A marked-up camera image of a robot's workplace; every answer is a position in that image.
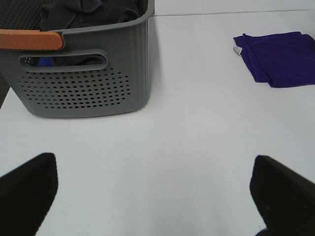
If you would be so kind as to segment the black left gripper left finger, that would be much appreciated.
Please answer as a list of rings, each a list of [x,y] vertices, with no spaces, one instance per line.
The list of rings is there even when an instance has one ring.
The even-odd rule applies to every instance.
[[[59,186],[56,157],[42,153],[0,177],[0,234],[34,236]]]

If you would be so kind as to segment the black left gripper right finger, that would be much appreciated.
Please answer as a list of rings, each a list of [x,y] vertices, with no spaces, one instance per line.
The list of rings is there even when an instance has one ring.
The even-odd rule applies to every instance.
[[[315,184],[270,156],[255,158],[250,193],[266,227],[259,236],[313,236]]]

